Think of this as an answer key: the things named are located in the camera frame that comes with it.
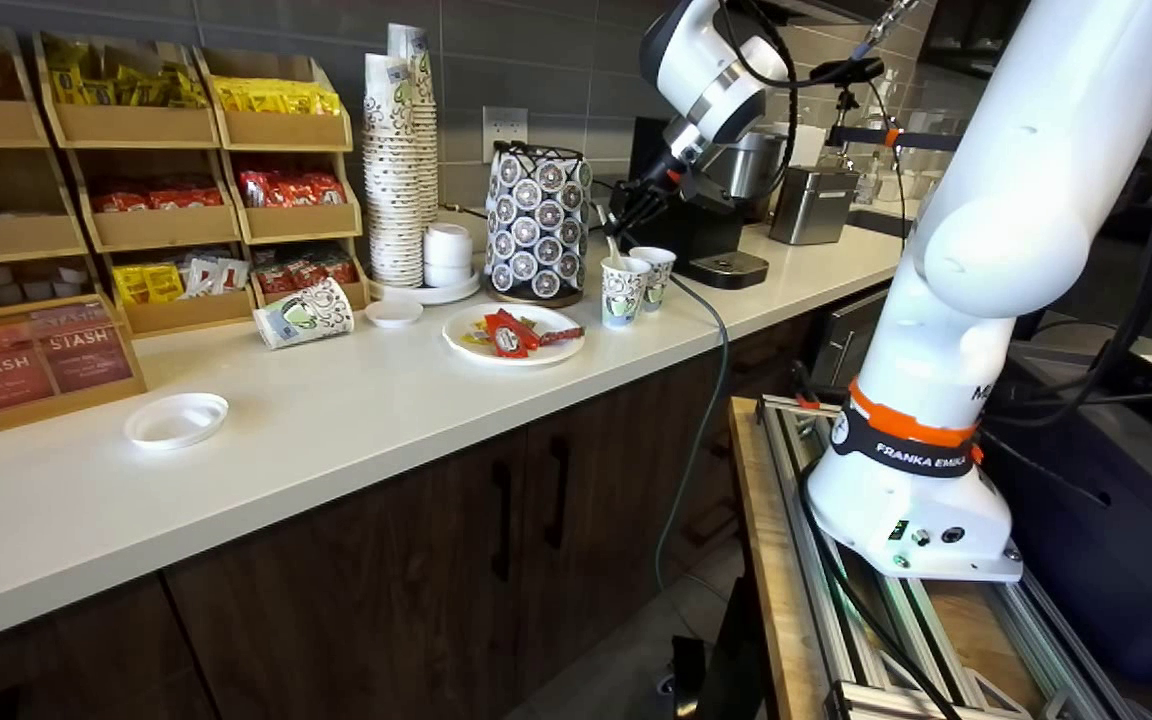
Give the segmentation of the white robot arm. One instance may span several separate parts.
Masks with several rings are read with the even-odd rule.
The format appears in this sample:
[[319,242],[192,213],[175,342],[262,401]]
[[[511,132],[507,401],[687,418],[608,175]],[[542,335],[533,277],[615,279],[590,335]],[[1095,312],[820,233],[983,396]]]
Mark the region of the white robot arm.
[[1152,132],[1152,0],[1034,0],[912,225],[862,375],[807,477],[824,535],[885,574],[1011,584],[981,471],[1022,316],[1062,298]]

